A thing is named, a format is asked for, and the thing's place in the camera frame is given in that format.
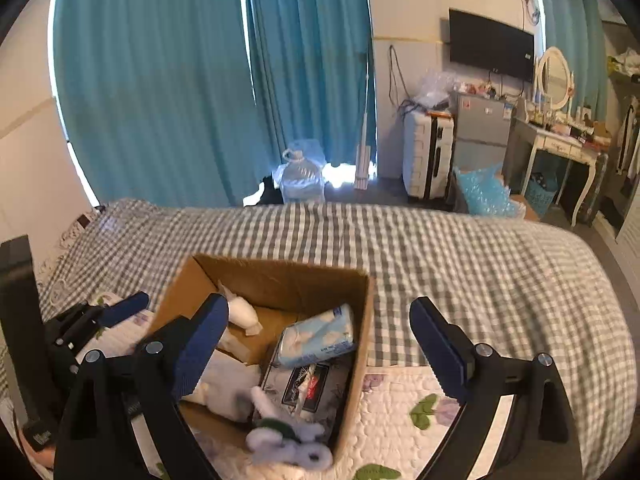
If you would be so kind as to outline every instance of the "metal bolt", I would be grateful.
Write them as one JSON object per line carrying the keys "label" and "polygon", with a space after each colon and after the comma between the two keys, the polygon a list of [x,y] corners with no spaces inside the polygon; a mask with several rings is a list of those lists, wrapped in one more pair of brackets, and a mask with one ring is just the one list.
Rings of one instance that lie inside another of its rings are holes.
{"label": "metal bolt", "polygon": [[494,349],[491,348],[487,343],[479,343],[476,345],[476,353],[482,357],[489,357],[492,353],[494,353]]}
{"label": "metal bolt", "polygon": [[543,366],[551,366],[554,363],[554,360],[549,354],[543,353],[538,355],[538,362]]}
{"label": "metal bolt", "polygon": [[162,351],[162,343],[159,341],[152,341],[145,347],[148,354],[159,354]]}
{"label": "metal bolt", "polygon": [[84,356],[84,360],[88,363],[95,363],[98,359],[100,359],[100,351],[99,350],[91,350]]}

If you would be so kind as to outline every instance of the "plaid blanket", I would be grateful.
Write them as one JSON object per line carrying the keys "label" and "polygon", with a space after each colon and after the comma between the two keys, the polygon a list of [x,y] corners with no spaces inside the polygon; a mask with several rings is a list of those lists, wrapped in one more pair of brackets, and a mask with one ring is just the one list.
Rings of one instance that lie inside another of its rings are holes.
{"label": "plaid blanket", "polygon": [[[47,319],[100,290],[144,290],[151,309],[192,253],[287,258],[374,279],[369,365],[424,365],[408,307],[429,296],[469,339],[558,364],[587,479],[626,440],[636,403],[631,338],[590,248],[569,232],[511,219],[328,203],[159,208],[120,200],[92,221],[42,286]],[[4,370],[0,384],[4,389]]]}

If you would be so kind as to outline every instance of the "curtain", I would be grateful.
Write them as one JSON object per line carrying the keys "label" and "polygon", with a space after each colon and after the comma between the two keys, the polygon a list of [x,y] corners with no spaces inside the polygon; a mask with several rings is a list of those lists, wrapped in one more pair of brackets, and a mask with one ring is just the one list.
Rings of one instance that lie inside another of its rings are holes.
{"label": "curtain", "polygon": [[575,113],[589,105],[595,119],[607,114],[607,58],[597,0],[543,0],[546,46],[556,46],[575,73]]}
{"label": "curtain", "polygon": [[247,0],[255,98],[271,155],[317,139],[327,161],[354,163],[369,67],[367,144],[375,152],[375,97],[367,0]]}
{"label": "curtain", "polygon": [[102,202],[241,205],[269,160],[240,0],[56,0],[68,137]]}

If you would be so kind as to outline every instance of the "plush toy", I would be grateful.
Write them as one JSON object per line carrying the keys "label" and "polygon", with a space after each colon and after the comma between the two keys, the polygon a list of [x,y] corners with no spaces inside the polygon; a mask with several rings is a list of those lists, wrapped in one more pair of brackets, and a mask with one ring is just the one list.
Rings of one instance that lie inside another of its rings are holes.
{"label": "plush toy", "polygon": [[278,409],[259,386],[251,388],[251,400],[262,417],[246,436],[255,464],[284,462],[316,471],[331,466],[331,451],[316,442],[324,433],[321,424],[296,419]]}

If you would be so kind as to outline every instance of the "open brown box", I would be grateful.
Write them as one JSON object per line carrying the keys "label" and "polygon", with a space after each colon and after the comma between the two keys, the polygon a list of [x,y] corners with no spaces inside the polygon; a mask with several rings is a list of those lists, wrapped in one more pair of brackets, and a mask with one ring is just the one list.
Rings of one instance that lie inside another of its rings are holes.
{"label": "open brown box", "polygon": [[[348,303],[353,312],[357,346],[353,369],[346,389],[342,420],[338,420],[329,448],[338,460],[343,453],[355,419],[364,371],[367,365],[369,332],[372,325],[372,281],[353,269],[320,267],[285,260],[241,260],[224,256],[190,256],[170,285],[160,304],[149,333],[177,316],[191,318],[207,296],[217,292],[220,280],[229,290],[251,303],[263,326],[255,336],[229,324],[229,331],[250,350],[248,364],[266,369],[282,330],[302,319]],[[250,423],[239,424],[215,415],[203,406],[182,402],[180,411],[193,428],[217,440],[244,447]]]}

